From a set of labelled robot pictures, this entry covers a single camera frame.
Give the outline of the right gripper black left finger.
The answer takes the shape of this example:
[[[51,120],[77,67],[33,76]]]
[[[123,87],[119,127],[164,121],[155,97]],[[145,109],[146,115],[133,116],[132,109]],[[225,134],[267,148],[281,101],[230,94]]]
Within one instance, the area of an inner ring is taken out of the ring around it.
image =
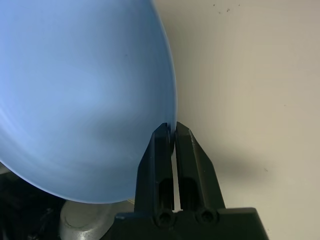
[[[151,135],[139,163],[136,179],[134,211],[158,215],[174,209],[171,132],[166,123]]]

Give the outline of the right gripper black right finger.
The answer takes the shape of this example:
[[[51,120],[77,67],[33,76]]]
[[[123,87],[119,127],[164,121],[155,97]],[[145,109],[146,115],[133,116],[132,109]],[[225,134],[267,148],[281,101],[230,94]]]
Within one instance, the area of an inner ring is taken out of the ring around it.
[[[181,209],[196,212],[225,208],[212,161],[192,131],[180,122],[176,124],[175,152]]]

